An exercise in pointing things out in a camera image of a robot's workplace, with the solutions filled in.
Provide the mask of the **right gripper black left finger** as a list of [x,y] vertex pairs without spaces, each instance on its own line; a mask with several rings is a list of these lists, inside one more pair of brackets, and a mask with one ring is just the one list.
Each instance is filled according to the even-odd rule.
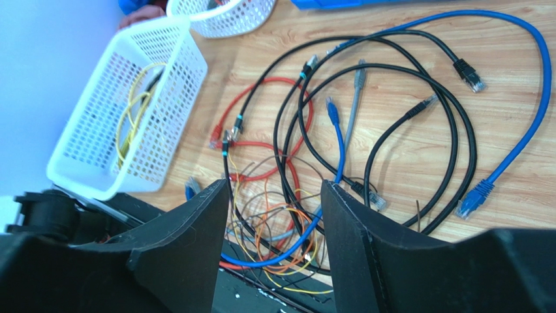
[[230,200],[227,182],[117,235],[75,245],[82,214],[60,191],[18,196],[1,236],[2,312],[210,312]]

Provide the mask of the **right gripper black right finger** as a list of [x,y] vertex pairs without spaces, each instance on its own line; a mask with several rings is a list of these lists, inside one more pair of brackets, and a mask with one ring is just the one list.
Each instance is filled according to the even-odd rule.
[[402,226],[323,181],[338,312],[554,312],[555,231],[501,228],[457,243]]

